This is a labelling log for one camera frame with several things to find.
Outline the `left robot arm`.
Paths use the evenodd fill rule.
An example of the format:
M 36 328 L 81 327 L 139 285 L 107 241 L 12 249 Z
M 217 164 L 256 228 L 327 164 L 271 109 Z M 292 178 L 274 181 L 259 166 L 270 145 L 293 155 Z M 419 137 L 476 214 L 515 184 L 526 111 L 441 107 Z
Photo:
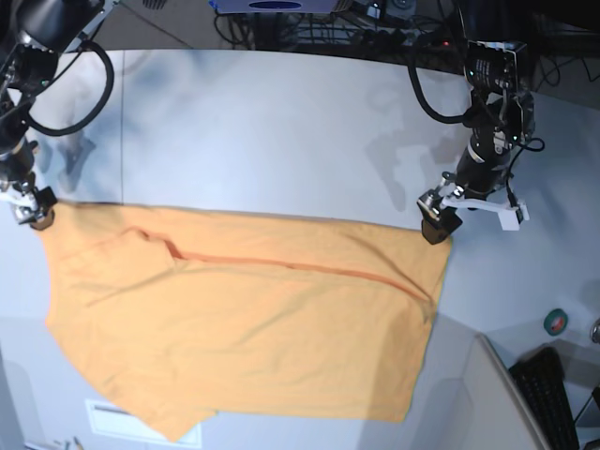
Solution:
M 498 217 L 505 231 L 517 231 L 530 214 L 510 186 L 513 167 L 524 151 L 540 152 L 535 137 L 527 15 L 516 1 L 456 1 L 457 25 L 444 24 L 455 42 L 471 105 L 462 114 L 444 115 L 427 101 L 418 78 L 416 57 L 431 46 L 433 32 L 419 36 L 409 53 L 407 69 L 422 110 L 446 125 L 471 131 L 456 168 L 422 194 L 417 205 L 421 233 L 437 245 L 462 224 L 459 210 L 479 210 Z

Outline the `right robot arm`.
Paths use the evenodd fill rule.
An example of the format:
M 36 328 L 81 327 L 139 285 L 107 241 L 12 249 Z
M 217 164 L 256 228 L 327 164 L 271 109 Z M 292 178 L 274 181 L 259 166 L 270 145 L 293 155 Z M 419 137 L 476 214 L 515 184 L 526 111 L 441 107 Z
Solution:
M 112 93 L 114 69 L 108 54 L 90 36 L 108 12 L 104 1 L 3 1 L 1 3 L 1 200 L 9 203 L 20 225 L 43 231 L 53 225 L 57 199 L 49 187 L 36 186 L 36 141 L 28 141 L 32 128 L 45 136 L 74 134 L 92 122 Z M 48 128 L 30 114 L 37 98 L 65 72 L 59 57 L 77 43 L 76 55 L 99 57 L 106 82 L 97 104 L 78 123 Z

